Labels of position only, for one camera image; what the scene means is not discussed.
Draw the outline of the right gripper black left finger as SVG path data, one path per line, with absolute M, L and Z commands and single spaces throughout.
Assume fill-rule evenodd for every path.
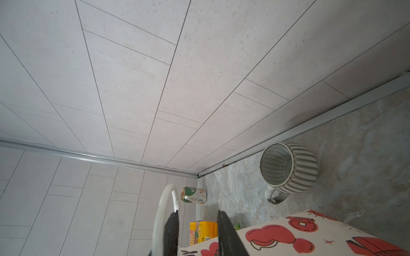
M 163 256 L 178 255 L 179 240 L 179 212 L 170 214 L 164 226 Z

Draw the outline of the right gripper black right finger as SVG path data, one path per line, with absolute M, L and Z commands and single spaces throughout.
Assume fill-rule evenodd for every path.
M 217 224 L 220 256 L 249 256 L 226 212 L 218 211 Z

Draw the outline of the yellow orange snack bag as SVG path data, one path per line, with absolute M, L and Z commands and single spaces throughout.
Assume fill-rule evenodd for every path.
M 190 223 L 189 246 L 202 243 L 218 236 L 218 224 L 210 221 Z

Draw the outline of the white red printed paper bag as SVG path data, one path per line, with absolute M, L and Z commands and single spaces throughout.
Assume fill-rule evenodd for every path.
M 168 185 L 155 217 L 151 256 L 163 256 L 164 226 L 179 210 L 178 194 Z M 237 230 L 250 256 L 407 256 L 409 251 L 319 212 L 309 210 Z M 220 256 L 218 237 L 186 248 L 178 256 Z

